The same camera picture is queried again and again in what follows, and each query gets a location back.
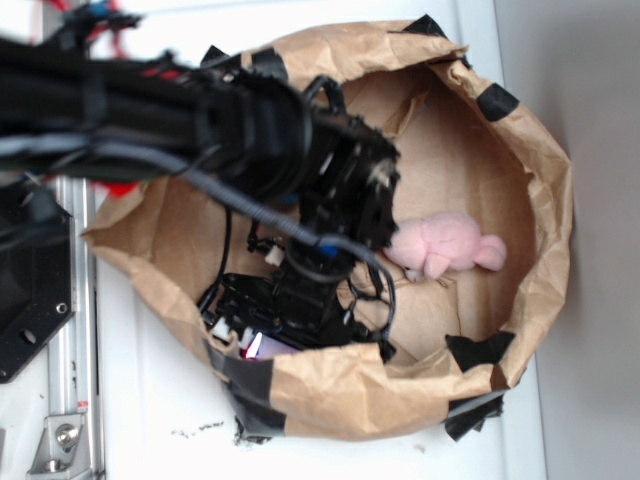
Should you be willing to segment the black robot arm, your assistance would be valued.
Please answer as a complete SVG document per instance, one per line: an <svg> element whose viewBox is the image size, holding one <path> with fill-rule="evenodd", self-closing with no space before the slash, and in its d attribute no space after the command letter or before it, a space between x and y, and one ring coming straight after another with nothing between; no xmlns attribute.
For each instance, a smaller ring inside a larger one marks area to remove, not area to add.
<svg viewBox="0 0 640 480"><path fill-rule="evenodd" d="M138 21L102 1L66 11L37 45L2 41L2 169L116 184L179 176L288 236L272 276L218 272L197 303L212 334L267 335L297 350L374 343L392 358L389 327L363 325L337 288L364 263L371 299L395 303L376 257L397 229L395 146L348 114L331 77L292 87L272 50L251 67L216 52L197 68L170 54L91 58L101 31Z"/></svg>

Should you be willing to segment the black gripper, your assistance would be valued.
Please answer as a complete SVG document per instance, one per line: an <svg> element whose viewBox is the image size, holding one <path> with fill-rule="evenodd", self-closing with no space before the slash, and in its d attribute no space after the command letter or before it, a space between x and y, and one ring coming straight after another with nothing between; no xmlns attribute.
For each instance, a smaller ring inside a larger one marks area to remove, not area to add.
<svg viewBox="0 0 640 480"><path fill-rule="evenodd" d="M373 343L381 358L396 349L389 340L394 299L382 327L367 327L355 318L359 301L381 301L380 271L374 267L373 294L358 290L350 280L356 257L333 245L307 247L292 241L269 277L226 273L229 251L223 252L213 284L197 302L211 335L243 359L266 359L301 350Z"/></svg>

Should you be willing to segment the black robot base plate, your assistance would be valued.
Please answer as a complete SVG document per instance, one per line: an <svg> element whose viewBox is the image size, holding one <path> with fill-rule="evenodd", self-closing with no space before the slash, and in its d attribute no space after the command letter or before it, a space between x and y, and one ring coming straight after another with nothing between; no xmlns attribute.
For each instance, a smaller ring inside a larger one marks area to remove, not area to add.
<svg viewBox="0 0 640 480"><path fill-rule="evenodd" d="M45 187L1 189L1 382L12 382L73 314L71 216Z"/></svg>

